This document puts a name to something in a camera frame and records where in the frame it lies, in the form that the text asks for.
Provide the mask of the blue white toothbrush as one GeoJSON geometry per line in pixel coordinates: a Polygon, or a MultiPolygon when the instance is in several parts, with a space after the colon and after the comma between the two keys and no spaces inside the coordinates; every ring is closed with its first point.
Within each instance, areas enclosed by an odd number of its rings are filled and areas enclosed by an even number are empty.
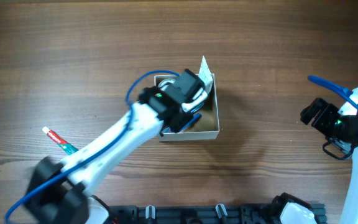
{"type": "MultiPolygon", "coordinates": [[[[194,125],[197,121],[199,121],[201,119],[202,115],[200,113],[196,113],[194,115],[194,117],[189,120],[189,122],[187,122],[185,125],[183,125],[181,127],[181,129],[179,130],[179,132],[185,130],[186,128],[189,128],[190,126],[194,125]]],[[[172,133],[173,132],[173,129],[171,128],[166,128],[163,133],[172,133]]]]}

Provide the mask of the white lotion tube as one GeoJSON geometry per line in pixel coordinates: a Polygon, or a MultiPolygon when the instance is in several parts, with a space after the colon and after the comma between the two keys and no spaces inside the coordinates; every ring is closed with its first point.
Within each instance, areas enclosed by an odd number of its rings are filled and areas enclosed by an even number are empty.
{"type": "Polygon", "coordinates": [[[198,76],[204,83],[205,92],[210,93],[213,85],[213,76],[204,56],[202,57],[198,76]]]}

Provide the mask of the red green toothpaste tube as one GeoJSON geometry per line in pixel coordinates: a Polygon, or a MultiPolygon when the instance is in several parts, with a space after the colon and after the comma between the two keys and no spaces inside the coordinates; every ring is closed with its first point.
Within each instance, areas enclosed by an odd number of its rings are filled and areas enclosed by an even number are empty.
{"type": "Polygon", "coordinates": [[[55,131],[49,129],[48,127],[44,126],[42,131],[68,155],[74,154],[78,151],[76,147],[71,145],[69,142],[60,137],[55,131]]]}

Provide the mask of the white round jar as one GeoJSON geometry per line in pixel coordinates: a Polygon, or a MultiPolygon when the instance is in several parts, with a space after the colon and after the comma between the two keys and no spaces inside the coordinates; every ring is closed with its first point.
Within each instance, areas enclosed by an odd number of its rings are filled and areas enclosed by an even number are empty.
{"type": "Polygon", "coordinates": [[[162,90],[162,91],[165,91],[169,85],[172,85],[175,83],[175,79],[173,78],[166,78],[164,80],[162,80],[159,84],[158,84],[158,87],[162,90]]]}

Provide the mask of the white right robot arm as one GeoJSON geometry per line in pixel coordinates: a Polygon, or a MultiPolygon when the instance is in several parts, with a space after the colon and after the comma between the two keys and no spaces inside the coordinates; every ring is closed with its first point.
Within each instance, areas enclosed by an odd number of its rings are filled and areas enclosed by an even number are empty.
{"type": "Polygon", "coordinates": [[[358,223],[358,87],[349,90],[319,77],[310,76],[308,79],[345,100],[338,108],[322,98],[316,98],[300,113],[300,120],[325,136],[327,141],[323,147],[333,145],[343,153],[342,161],[351,159],[351,181],[340,223],[358,223]]]}

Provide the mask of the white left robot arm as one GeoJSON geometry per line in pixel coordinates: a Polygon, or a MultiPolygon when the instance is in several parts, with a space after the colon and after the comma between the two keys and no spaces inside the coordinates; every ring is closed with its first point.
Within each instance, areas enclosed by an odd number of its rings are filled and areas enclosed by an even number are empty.
{"type": "Polygon", "coordinates": [[[20,203],[39,223],[106,223],[109,209],[94,196],[99,184],[134,149],[164,129],[181,131],[212,85],[210,72],[186,69],[172,83],[144,88],[138,101],[126,100],[129,111],[83,149],[58,163],[42,159],[20,203]]]}

